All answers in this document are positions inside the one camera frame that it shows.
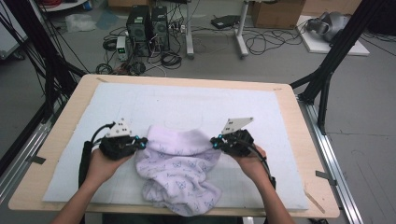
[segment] forearm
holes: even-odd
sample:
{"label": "forearm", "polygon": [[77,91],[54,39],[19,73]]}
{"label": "forearm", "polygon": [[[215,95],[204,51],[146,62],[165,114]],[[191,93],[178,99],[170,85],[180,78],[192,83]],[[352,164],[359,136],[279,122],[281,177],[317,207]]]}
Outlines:
{"label": "forearm", "polygon": [[79,223],[99,186],[84,182],[81,188],[64,206],[58,216],[51,223]]}
{"label": "forearm", "polygon": [[269,223],[294,223],[289,212],[286,210],[275,189],[271,185],[270,180],[268,178],[258,178],[253,181],[262,196],[262,202],[264,203],[265,213]]}

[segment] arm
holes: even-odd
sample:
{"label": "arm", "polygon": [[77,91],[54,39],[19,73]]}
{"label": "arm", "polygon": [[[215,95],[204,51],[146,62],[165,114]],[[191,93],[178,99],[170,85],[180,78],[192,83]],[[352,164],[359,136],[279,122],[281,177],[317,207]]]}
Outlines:
{"label": "arm", "polygon": [[64,206],[58,216],[51,223],[79,223],[88,204],[99,187],[114,175],[117,168],[131,157],[119,161],[111,161],[101,150],[92,152],[90,168],[87,178],[76,194]]}
{"label": "arm", "polygon": [[[265,157],[265,151],[258,146],[256,148]],[[285,205],[280,201],[279,196],[271,185],[268,174],[265,172],[259,159],[255,155],[233,158],[239,163],[244,173],[254,182],[259,190],[269,223],[294,223]]]}

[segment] table leg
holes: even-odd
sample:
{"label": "table leg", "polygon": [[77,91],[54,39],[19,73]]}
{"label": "table leg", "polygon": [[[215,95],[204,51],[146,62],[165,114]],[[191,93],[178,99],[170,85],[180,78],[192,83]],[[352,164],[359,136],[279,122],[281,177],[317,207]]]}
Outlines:
{"label": "table leg", "polygon": [[239,28],[235,30],[236,40],[238,41],[239,48],[241,49],[241,59],[248,56],[248,49],[245,44],[244,37],[242,37],[242,32],[244,30],[245,18],[248,14],[248,1],[244,1],[241,12],[241,21],[239,22]]}
{"label": "table leg", "polygon": [[191,32],[191,0],[187,1],[187,32],[186,32],[186,48],[187,57],[189,59],[194,58],[194,46],[192,45],[192,32]]}

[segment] purple cloth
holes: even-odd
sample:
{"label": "purple cloth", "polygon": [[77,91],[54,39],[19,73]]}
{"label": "purple cloth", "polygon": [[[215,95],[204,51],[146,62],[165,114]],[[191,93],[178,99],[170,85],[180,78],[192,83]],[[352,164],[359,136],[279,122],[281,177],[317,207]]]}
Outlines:
{"label": "purple cloth", "polygon": [[221,190],[205,179],[221,152],[209,140],[199,130],[175,132],[151,126],[146,149],[135,155],[137,172],[148,180],[143,197],[183,217],[201,215],[214,207]]}

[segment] brown box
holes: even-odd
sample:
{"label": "brown box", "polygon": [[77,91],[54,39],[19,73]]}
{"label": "brown box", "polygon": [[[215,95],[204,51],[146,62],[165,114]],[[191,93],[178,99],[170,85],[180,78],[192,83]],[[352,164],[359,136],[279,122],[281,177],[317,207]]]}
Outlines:
{"label": "brown box", "polygon": [[131,7],[133,5],[151,6],[150,0],[107,0],[110,7]]}
{"label": "brown box", "polygon": [[353,14],[361,0],[306,0],[302,14],[305,16],[320,16],[323,12],[341,12]]}
{"label": "brown box", "polygon": [[251,18],[255,27],[293,29],[305,0],[279,0],[274,4],[255,3]]}

